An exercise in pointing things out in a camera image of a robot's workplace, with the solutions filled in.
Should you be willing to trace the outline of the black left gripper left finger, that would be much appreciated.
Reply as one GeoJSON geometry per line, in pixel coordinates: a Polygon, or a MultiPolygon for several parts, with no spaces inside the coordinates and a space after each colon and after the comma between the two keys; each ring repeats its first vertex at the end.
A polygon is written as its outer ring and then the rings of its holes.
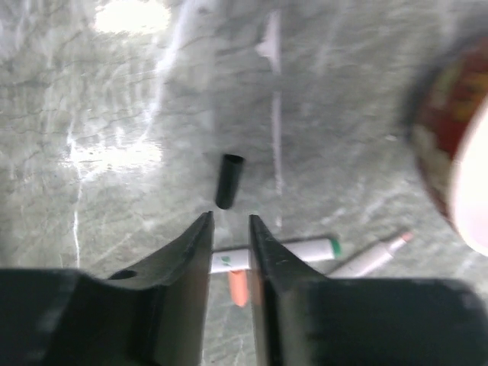
{"type": "Polygon", "coordinates": [[[76,269],[1,272],[3,365],[198,365],[214,217],[100,279],[76,269]]]}

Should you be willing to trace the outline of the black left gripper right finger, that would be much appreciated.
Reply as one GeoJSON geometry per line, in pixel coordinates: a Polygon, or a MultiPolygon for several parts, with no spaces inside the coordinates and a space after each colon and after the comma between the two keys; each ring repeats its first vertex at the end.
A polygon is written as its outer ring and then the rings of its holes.
{"type": "Polygon", "coordinates": [[[249,218],[260,365],[485,365],[487,311],[447,278],[328,278],[249,218]]]}

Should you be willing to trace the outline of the black pen cap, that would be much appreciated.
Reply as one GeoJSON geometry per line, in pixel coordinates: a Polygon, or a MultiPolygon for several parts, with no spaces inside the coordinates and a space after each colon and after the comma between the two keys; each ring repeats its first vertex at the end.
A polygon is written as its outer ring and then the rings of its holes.
{"type": "Polygon", "coordinates": [[[241,156],[222,155],[215,194],[215,204],[222,210],[228,210],[233,206],[244,163],[245,159],[241,156]]]}

